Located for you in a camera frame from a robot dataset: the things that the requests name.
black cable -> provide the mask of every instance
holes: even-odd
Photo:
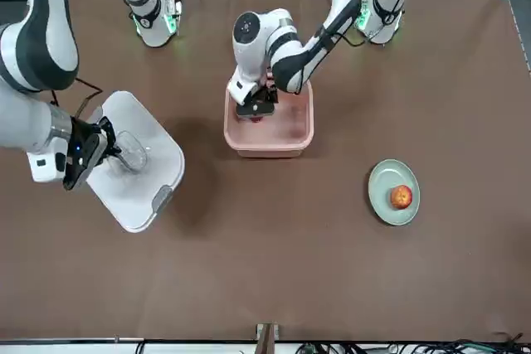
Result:
[[[424,346],[424,345],[423,344],[417,344],[416,346],[414,346],[413,350],[412,350],[412,354],[415,354],[415,352],[422,346]]]
[[[51,97],[53,97],[53,100],[52,100],[51,104],[55,105],[56,107],[58,107],[59,106],[59,101],[57,100],[57,96],[56,96],[56,91],[55,90],[51,91]]]
[[[517,343],[516,341],[522,337],[522,334],[519,333],[514,338],[509,338],[506,342],[502,343],[484,343],[484,342],[474,342],[467,339],[460,339],[454,342],[449,343],[424,343],[418,344],[413,348],[412,354],[419,347],[425,347],[422,351],[424,354],[433,354],[435,352],[442,352],[444,354],[464,354],[466,348],[474,348],[476,350],[481,350],[483,352],[488,352],[490,354],[524,354],[524,348],[529,349],[529,345],[525,343]]]
[[[318,344],[318,343],[302,343],[295,354],[306,354],[306,348],[310,349],[312,353],[317,352],[318,354],[339,354],[338,350],[331,344]]]
[[[100,89],[98,86],[96,85],[92,85],[91,83],[87,82],[86,80],[82,80],[81,78],[76,78],[76,80],[78,82],[80,82],[81,84],[85,85],[85,86],[88,86],[90,87],[91,89],[93,89],[95,92],[92,93],[91,95],[88,95],[87,97],[85,97],[85,99],[83,100],[83,102],[81,103],[80,105],[80,108],[77,109],[76,111],[76,114],[74,115],[75,118],[79,118],[81,113],[83,112],[83,110],[85,109],[85,107],[87,106],[87,104],[94,98],[96,97],[97,95],[100,95],[101,93],[103,93],[103,90]]]
[[[395,22],[395,20],[397,19],[396,16],[394,16],[394,12],[397,10],[397,6],[398,6],[398,3],[400,2],[401,0],[397,0],[395,2],[395,5],[393,6],[392,10],[389,12],[389,14],[387,14],[386,16],[386,21],[382,21],[382,24],[386,27],[388,25],[391,25]]]
[[[348,45],[351,46],[351,47],[360,47],[360,46],[363,46],[365,44],[365,41],[360,41],[359,43],[352,43],[343,33],[336,32],[336,33],[333,34],[333,36],[341,37],[341,39],[346,41],[348,43]]]
[[[134,350],[134,354],[143,354],[145,347],[146,347],[146,341],[145,340],[139,342],[139,344],[136,345],[136,348]]]
[[[401,348],[400,348],[400,351],[398,352],[398,354],[402,354],[404,352],[404,349],[407,347],[408,345],[407,344],[404,344]]]
[[[353,342],[339,343],[339,346],[343,348],[345,354],[368,354],[368,351],[363,350],[360,346]]]

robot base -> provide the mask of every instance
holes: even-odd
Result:
[[[118,158],[95,167],[87,182],[92,191],[128,232],[148,228],[184,174],[181,148],[136,98],[127,91],[114,92],[103,103],[116,134],[129,132],[144,148],[147,162],[131,172]]]
[[[398,30],[400,20],[402,19],[402,12],[400,12],[400,15],[391,25],[382,27],[382,19],[374,11],[373,1],[365,0],[364,2],[369,11],[368,23],[365,27],[358,28],[358,30],[365,37],[368,37],[371,43],[375,45],[385,45],[392,39],[395,32]]]
[[[161,10],[150,28],[143,26],[143,20],[134,19],[137,33],[149,47],[164,46],[173,35],[178,34],[178,28],[183,12],[183,4],[178,0],[160,0]]]

pink bin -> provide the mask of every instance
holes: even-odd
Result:
[[[259,122],[236,116],[236,102],[225,93],[225,140],[244,158],[295,158],[314,137],[314,96],[309,81],[300,95],[279,91],[275,113]]]

brown table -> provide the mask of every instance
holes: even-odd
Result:
[[[302,158],[243,160],[222,134],[231,26],[275,7],[307,38],[329,0],[184,0],[183,34],[158,50],[121,0],[71,0],[80,77],[132,91],[187,169],[134,235],[88,188],[33,183],[25,155],[2,150],[0,337],[242,339],[259,322],[285,339],[531,333],[531,87],[509,4],[408,0],[390,45],[342,43],[316,71]],[[368,205],[384,158],[421,184],[405,227]]]

plate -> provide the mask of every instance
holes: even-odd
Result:
[[[391,190],[400,185],[412,190],[413,201],[403,210],[391,204]],[[412,170],[396,159],[386,159],[376,165],[368,179],[368,197],[376,214],[390,225],[405,225],[413,220],[421,203],[421,189]]]

